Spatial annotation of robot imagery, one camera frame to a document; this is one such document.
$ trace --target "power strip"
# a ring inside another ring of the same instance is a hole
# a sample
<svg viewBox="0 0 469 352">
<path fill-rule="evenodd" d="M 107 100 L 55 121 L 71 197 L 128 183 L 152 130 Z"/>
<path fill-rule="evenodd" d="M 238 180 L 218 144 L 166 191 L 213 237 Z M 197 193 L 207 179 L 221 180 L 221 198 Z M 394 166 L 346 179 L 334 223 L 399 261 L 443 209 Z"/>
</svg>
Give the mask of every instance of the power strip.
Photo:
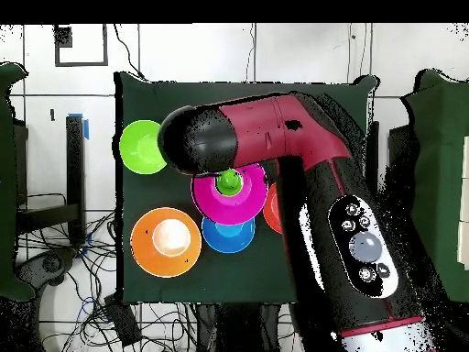
<svg viewBox="0 0 469 352">
<path fill-rule="evenodd" d="M 113 294 L 104 298 L 106 316 L 115 325 L 122 347 L 131 346 L 142 339 L 142 332 L 136 323 L 136 317 L 129 304 L 115 300 Z"/>
</svg>

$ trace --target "orange plate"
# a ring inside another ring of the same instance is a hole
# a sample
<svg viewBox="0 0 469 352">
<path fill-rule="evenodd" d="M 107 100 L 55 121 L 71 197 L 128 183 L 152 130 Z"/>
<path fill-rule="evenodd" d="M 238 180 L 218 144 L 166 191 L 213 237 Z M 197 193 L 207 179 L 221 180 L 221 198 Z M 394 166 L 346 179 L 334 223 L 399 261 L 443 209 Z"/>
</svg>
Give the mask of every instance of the orange plate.
<svg viewBox="0 0 469 352">
<path fill-rule="evenodd" d="M 278 202 L 277 202 L 277 189 L 276 184 L 272 183 L 267 192 L 266 204 L 262 213 L 266 219 L 266 223 L 270 228 L 279 234 L 282 233 L 282 226 L 280 224 L 280 219 L 278 218 Z"/>
<path fill-rule="evenodd" d="M 167 257 L 153 245 L 153 231 L 159 223 L 168 219 L 181 221 L 189 228 L 191 243 L 180 255 Z M 158 208 L 144 214 L 138 220 L 130 237 L 132 255 L 136 263 L 151 275 L 162 278 L 177 277 L 188 271 L 201 254 L 201 231 L 184 212 L 173 208 Z"/>
</svg>

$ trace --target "cable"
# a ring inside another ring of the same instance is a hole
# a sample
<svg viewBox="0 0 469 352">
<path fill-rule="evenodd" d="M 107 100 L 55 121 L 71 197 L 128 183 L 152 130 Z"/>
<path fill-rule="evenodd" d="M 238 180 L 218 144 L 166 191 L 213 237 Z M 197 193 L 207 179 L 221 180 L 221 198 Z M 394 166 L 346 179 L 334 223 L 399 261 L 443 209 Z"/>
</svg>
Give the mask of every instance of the cable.
<svg viewBox="0 0 469 352">
<path fill-rule="evenodd" d="M 349 23 L 348 25 L 348 65 L 347 65 L 347 83 L 349 80 L 349 75 L 350 75 L 350 36 L 352 35 L 352 23 Z"/>
<path fill-rule="evenodd" d="M 107 244 L 105 242 L 92 239 L 92 236 L 101 228 L 101 226 L 105 226 L 110 237 L 115 242 L 115 219 L 113 218 L 114 214 L 115 212 L 112 212 L 110 214 L 107 214 L 101 217 L 98 220 L 94 220 L 86 224 L 87 225 L 87 228 L 86 228 L 87 243 L 83 245 L 82 247 L 77 248 L 77 257 L 80 258 L 80 260 L 83 263 L 83 266 L 89 272 L 91 296 L 87 298 L 82 297 L 82 284 L 79 284 L 79 282 L 73 277 L 73 275 L 69 273 L 69 275 L 71 276 L 71 280 L 74 283 L 75 292 L 78 298 L 82 301 L 82 307 L 77 316 L 77 320 L 75 322 L 75 327 L 73 331 L 70 334 L 64 334 L 64 336 L 67 336 L 68 338 L 65 341 L 61 352 L 70 352 L 73 339 L 76 336 L 78 336 L 81 339 L 83 346 L 71 352 L 78 352 L 78 349 L 82 349 L 83 347 L 104 347 L 104 346 L 108 347 L 110 352 L 114 352 L 113 349 L 111 348 L 111 345 L 117 344 L 120 342 L 118 337 L 110 338 L 108 335 L 106 335 L 105 331 L 112 330 L 112 329 L 107 329 L 109 328 L 109 325 L 106 327 L 102 327 L 103 324 L 98 323 L 98 321 L 106 322 L 107 320 L 105 316 L 106 306 L 101 301 L 103 285 L 101 283 L 101 280 L 99 279 L 98 272 L 100 270 L 109 271 L 109 272 L 115 271 L 115 269 L 107 269 L 106 267 L 103 266 L 103 263 L 105 260 L 116 257 L 115 244 Z M 65 230 L 60 231 L 57 228 L 54 228 L 54 229 L 62 236 L 67 237 Z M 62 244 L 48 241 L 44 237 L 44 234 L 42 232 L 43 232 L 42 230 L 39 230 L 38 236 L 35 236 L 37 240 L 32 240 L 33 243 L 36 243 L 38 245 L 38 248 L 56 249 L 56 248 L 67 247 Z M 95 254 L 96 257 L 90 258 L 89 254 L 85 252 L 85 249 L 88 250 L 88 252 Z M 89 305 L 93 306 L 90 312 L 88 312 L 89 309 L 86 309 L 86 307 Z M 157 320 L 149 325 L 142 327 L 141 330 L 144 330 L 145 328 L 148 328 L 149 326 L 157 322 L 161 322 L 166 329 L 166 325 L 163 322 L 163 318 L 165 316 L 169 314 L 176 314 L 178 318 L 176 320 L 173 320 L 172 322 L 172 327 L 171 327 L 172 339 L 167 339 L 166 337 L 165 339 L 149 339 L 144 336 L 143 338 L 145 338 L 147 341 L 145 342 L 145 344 L 141 345 L 140 352 L 143 352 L 144 347 L 149 342 L 152 342 L 162 347 L 162 349 L 160 349 L 158 352 L 179 352 L 178 350 L 176 350 L 176 342 L 180 341 L 183 337 L 187 337 L 187 342 L 188 342 L 187 349 L 185 350 L 185 352 L 190 352 L 191 343 L 197 346 L 197 341 L 196 339 L 194 339 L 194 336 L 192 335 L 192 333 L 196 334 L 196 330 L 192 327 L 191 320 L 189 317 L 188 307 L 191 308 L 191 306 L 188 304 L 183 304 L 185 314 L 180 311 L 180 306 L 178 304 L 175 304 L 175 306 L 176 306 L 175 311 L 166 313 L 162 316 L 158 316 L 155 310 L 153 309 L 153 307 L 151 307 L 150 305 L 150 309 L 152 310 L 153 314 L 157 317 Z M 82 314 L 82 312 L 84 312 L 87 316 L 80 323 L 80 315 Z M 176 330 L 177 325 L 180 325 L 181 327 L 181 336 L 179 336 L 179 338 L 174 337 L 174 331 Z M 95 338 L 99 334 L 103 335 L 104 342 L 97 343 L 95 341 Z M 172 348 L 171 346 L 168 346 L 165 343 L 167 341 L 171 341 L 173 345 Z"/>
<path fill-rule="evenodd" d="M 166 330 L 166 324 L 162 322 L 161 318 L 157 315 L 157 313 L 153 310 L 153 308 L 151 307 L 151 303 L 148 304 L 148 308 L 150 308 L 151 312 L 153 312 L 153 314 L 159 319 L 159 321 L 161 321 L 161 323 L 163 324 L 163 326 L 165 327 L 165 330 Z"/>
<path fill-rule="evenodd" d="M 249 30 L 249 34 L 251 35 L 251 39 L 253 40 L 253 47 L 251 48 L 251 50 L 249 51 L 249 54 L 247 55 L 247 65 L 245 67 L 245 82 L 246 83 L 247 83 L 247 71 L 249 69 L 249 62 L 251 60 L 251 53 L 253 52 L 253 49 L 256 46 L 254 42 L 253 28 L 254 28 L 254 23 L 251 23 L 251 29 Z"/>
<path fill-rule="evenodd" d="M 114 26 L 114 31 L 115 31 L 115 35 L 117 37 L 117 40 L 119 42 L 122 43 L 122 45 L 124 45 L 125 49 L 127 50 L 127 59 L 128 59 L 128 63 L 130 64 L 130 66 L 132 66 L 132 68 L 136 71 L 136 74 L 138 74 L 138 77 L 140 77 L 141 79 L 145 80 L 145 81 L 148 81 L 145 76 L 132 64 L 132 61 L 130 60 L 130 50 L 128 49 L 127 45 L 119 38 L 119 32 L 117 31 L 117 25 L 116 24 L 113 24 Z"/>
<path fill-rule="evenodd" d="M 367 24 L 365 23 L 365 39 L 364 39 L 364 43 L 363 43 L 362 60 L 360 60 L 360 76 L 362 76 L 363 58 L 365 57 L 365 49 L 366 49 L 366 34 L 367 34 Z"/>
<path fill-rule="evenodd" d="M 173 312 L 168 312 L 168 313 L 163 314 L 162 316 L 160 316 L 160 317 L 158 318 L 158 320 L 155 320 L 155 321 L 153 321 L 152 323 L 150 323 L 150 324 L 144 326 L 144 327 L 142 328 L 142 331 L 143 331 L 144 329 L 149 328 L 151 325 L 156 324 L 158 321 L 160 321 L 160 322 L 163 324 L 163 326 L 165 326 L 165 323 L 163 323 L 162 318 L 163 318 L 163 317 L 166 317 L 166 316 L 168 316 L 168 315 L 170 315 L 170 314 L 175 314 L 175 313 L 176 313 L 176 312 L 173 311 Z"/>
<path fill-rule="evenodd" d="M 291 343 L 291 352 L 293 352 L 293 347 L 295 346 L 295 340 L 297 339 L 296 336 L 293 337 L 293 342 Z"/>
<path fill-rule="evenodd" d="M 46 337 L 44 337 L 44 338 L 42 339 L 41 344 L 42 344 L 42 346 L 44 347 L 44 342 L 45 342 L 47 339 L 51 338 L 51 337 L 55 337 L 55 336 L 70 336 L 70 335 L 71 335 L 71 334 L 66 334 L 66 333 L 59 333 L 59 334 L 48 335 L 48 336 L 46 336 Z"/>
<path fill-rule="evenodd" d="M 272 342 L 270 341 L 270 336 L 268 335 L 268 330 L 267 330 L 267 326 L 266 326 L 266 322 L 264 321 L 264 317 L 262 317 L 262 314 L 260 314 L 260 321 L 262 323 L 262 327 L 264 329 L 264 333 L 266 334 L 266 338 L 267 338 L 267 343 L 268 343 L 268 347 L 270 349 L 270 352 L 274 352 L 274 346 L 272 345 Z"/>
<path fill-rule="evenodd" d="M 106 328 L 102 328 L 103 330 L 107 329 L 107 328 L 110 328 L 112 327 L 113 325 L 112 324 L 109 324 Z M 98 331 L 90 340 L 94 340 L 101 332 Z M 90 343 L 86 342 L 85 344 L 83 344 L 82 346 L 80 346 L 79 348 L 75 349 L 74 351 L 72 352 L 78 352 L 80 351 L 82 348 L 86 347 L 86 346 L 90 346 Z"/>
<path fill-rule="evenodd" d="M 282 317 L 284 317 L 284 316 L 290 316 L 290 317 L 291 317 L 291 314 L 290 314 L 290 313 L 281 314 L 281 315 L 278 317 L 278 323 L 279 323 L 279 324 L 284 324 L 284 323 L 281 323 L 281 322 L 280 322 L 280 319 L 281 319 Z"/>
<path fill-rule="evenodd" d="M 256 55 L 257 55 L 257 23 L 254 24 L 254 63 L 253 63 L 253 80 L 256 82 Z"/>
</svg>

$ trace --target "blue tape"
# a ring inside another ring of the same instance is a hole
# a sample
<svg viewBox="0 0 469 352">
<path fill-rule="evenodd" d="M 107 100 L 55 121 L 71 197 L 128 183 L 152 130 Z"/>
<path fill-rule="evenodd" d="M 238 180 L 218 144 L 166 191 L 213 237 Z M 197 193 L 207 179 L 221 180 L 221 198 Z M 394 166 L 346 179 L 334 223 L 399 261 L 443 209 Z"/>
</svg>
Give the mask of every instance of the blue tape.
<svg viewBox="0 0 469 352">
<path fill-rule="evenodd" d="M 88 126 L 88 119 L 83 122 L 83 135 L 85 139 L 90 139 L 90 128 Z"/>
<path fill-rule="evenodd" d="M 82 253 L 81 254 L 77 254 L 77 256 L 75 257 L 75 259 L 82 259 L 83 258 L 83 255 L 86 255 L 88 253 L 88 248 L 84 248 L 82 250 Z"/>
</svg>

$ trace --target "dark green tablecloth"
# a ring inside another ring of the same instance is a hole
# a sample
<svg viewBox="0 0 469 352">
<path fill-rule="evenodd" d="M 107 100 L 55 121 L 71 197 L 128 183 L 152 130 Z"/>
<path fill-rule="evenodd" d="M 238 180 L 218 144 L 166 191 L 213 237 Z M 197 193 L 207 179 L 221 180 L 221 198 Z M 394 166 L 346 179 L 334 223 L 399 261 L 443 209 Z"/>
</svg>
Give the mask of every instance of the dark green tablecloth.
<svg viewBox="0 0 469 352">
<path fill-rule="evenodd" d="M 353 85 L 281 83 L 175 83 L 141 82 L 127 73 L 115 77 L 122 88 L 123 121 L 116 122 L 117 136 L 123 127 L 137 120 L 161 123 L 166 115 L 184 105 L 204 105 L 252 94 L 299 91 L 333 97 L 365 133 L 366 101 L 376 87 L 376 78 L 366 77 Z M 264 163 L 270 180 L 275 180 L 273 162 Z M 271 230 L 264 217 L 256 217 L 256 235 L 245 250 L 223 255 L 202 242 L 196 265 L 173 279 L 161 279 L 144 272 L 134 261 L 130 233 L 146 212 L 162 206 L 180 209 L 200 226 L 202 217 L 191 199 L 191 178 L 167 166 L 154 175 L 138 175 L 123 169 L 124 301 L 200 303 L 290 303 L 295 294 L 289 277 L 281 235 Z"/>
<path fill-rule="evenodd" d="M 420 147 L 411 217 L 450 299 L 469 303 L 469 271 L 457 261 L 469 83 L 423 71 L 403 101 Z"/>
</svg>

